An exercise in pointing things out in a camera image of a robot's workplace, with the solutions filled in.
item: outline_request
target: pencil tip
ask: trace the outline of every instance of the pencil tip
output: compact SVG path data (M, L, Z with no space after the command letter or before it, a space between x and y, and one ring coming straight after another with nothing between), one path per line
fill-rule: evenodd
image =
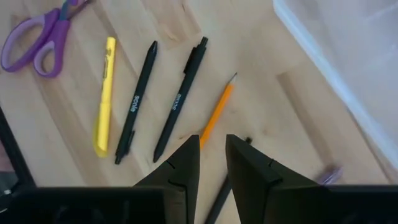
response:
M234 76L232 76L231 81L229 81L230 84L233 84L233 83L235 82L236 76L237 76L237 75L238 75L238 73L236 72L236 73L234 74Z

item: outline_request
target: purple object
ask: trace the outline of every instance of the purple object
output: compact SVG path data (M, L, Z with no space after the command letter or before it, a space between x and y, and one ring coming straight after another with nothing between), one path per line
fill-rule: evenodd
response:
M68 0L68 3L71 4L72 6L77 6L79 0Z
M69 4L78 4L78 0L68 0ZM1 66L7 72L16 72L23 66L33 61L35 71L46 78L56 77L62 70L63 65L63 51L65 42L70 27L70 21L64 20L72 18L79 13L88 3L85 1L82 5L78 6L77 10L70 15L65 11L65 15L61 18L60 9L53 9L52 11L24 22L21 22L9 34L6 43L1 52ZM10 62L11 51L16 44L17 39L26 31L34 26L40 25L43 27L42 33L37 40L27 50L27 52L18 59L15 63ZM48 52L54 51L54 66L52 71L46 72L42 67L43 60Z
M69 27L69 21L57 21L47 42L36 53L33 61L33 67L39 75L47 78L53 78L61 72L63 65L63 50L65 48ZM46 72L42 67L42 62L46 54L52 50L54 51L54 67L51 72Z
M4 47L2 48L1 52L1 66L7 72L16 72L23 66L30 63L33 58L35 57L38 50L40 50L41 46L44 45L46 40L48 39L51 31L54 28L54 25L58 21L58 17L60 15L59 9L53 9L52 11L46 13L42 16L37 16L31 19L28 19L24 22L21 22L14 30L11 31L10 35L8 36ZM33 45L29 48L29 50L14 64L10 63L10 56L11 50L16 43L17 39L24 34L25 31L29 30L30 28L42 25L43 31L39 35L39 38L33 43Z
M340 166L331 165L316 178L318 184L334 184L343 175L343 169Z

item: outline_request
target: yellow pencil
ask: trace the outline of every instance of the yellow pencil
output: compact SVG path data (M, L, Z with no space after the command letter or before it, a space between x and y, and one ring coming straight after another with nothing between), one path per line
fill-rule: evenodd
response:
M205 130L203 131L203 134L200 137L200 149L203 149L203 146L206 144L207 140L210 137L210 134L214 128L214 126L216 125L218 118L220 118L221 113L223 112L223 109L229 99L229 97L232 94L232 90L235 87L235 80L236 80L236 75L237 73L235 73L235 75L232 77L231 81L229 81L229 83L227 84L223 95L221 96L216 109L213 112L213 115L211 115L211 118L209 120L209 122L206 125Z

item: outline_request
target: wooden table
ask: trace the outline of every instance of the wooden table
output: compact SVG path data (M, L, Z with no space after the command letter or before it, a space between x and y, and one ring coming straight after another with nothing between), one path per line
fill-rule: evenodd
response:
M0 43L26 17L60 0L3 1ZM35 40L31 32L15 51ZM101 93L107 36L118 40L109 157L99 159L92 135ZM208 50L161 160L152 155L202 36ZM136 123L131 153L114 165L127 110L150 44L159 53ZM0 71L0 105L40 186L132 186L191 134L200 134L225 84L235 91L201 154L196 222L203 223L226 175L225 136L253 146L314 178L326 165L344 167L340 183L393 182L393 171L371 147L342 102L274 14L271 0L97 0L73 19L59 77L32 66ZM239 223L232 194L219 223Z

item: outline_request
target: black plastic object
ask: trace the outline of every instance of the black plastic object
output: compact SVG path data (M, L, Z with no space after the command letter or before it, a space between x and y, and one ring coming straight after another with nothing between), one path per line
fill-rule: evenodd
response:
M184 80L181 83L181 87L177 93L177 96L175 97L172 109L170 110L169 117L167 118L162 134L160 134L160 138L156 144L154 151L154 162L159 160L164 152L164 149L166 148L170 135L173 132L174 125L177 122L178 116L180 115L182 106L188 96L189 90L191 89L193 80L197 75L203 56L205 56L207 42L208 39L206 37L202 38L200 44L194 47L191 51L188 62L184 69Z
M398 223L397 186L318 185L234 135L226 157L242 224Z
M199 165L199 137L191 136L133 187L31 190L12 201L1 223L193 223Z
M155 63L157 55L157 41L154 41L148 49L147 56L145 58L144 66L142 67L141 74L137 82L136 90L132 96L131 104L129 105L129 111L127 112L126 121L124 122L123 131L120 135L118 148L116 150L115 164L120 164L122 158L129 154L130 145L134 137L135 131L133 130L134 123L138 115L139 107L144 97L145 89L149 81L150 73Z
M3 145L6 152L6 155L2 154L4 152L0 152L0 157L7 156L12 165L12 170L0 170L0 214L2 214L19 192L34 189L35 182L1 108L0 144Z
M246 143L251 144L253 139L250 137L246 138ZM229 182L228 175L225 177L223 185L218 192L217 198L211 206L210 212L207 215L205 224L214 224L217 221L218 216L220 215L221 210L225 204L226 199L231 191L231 183Z

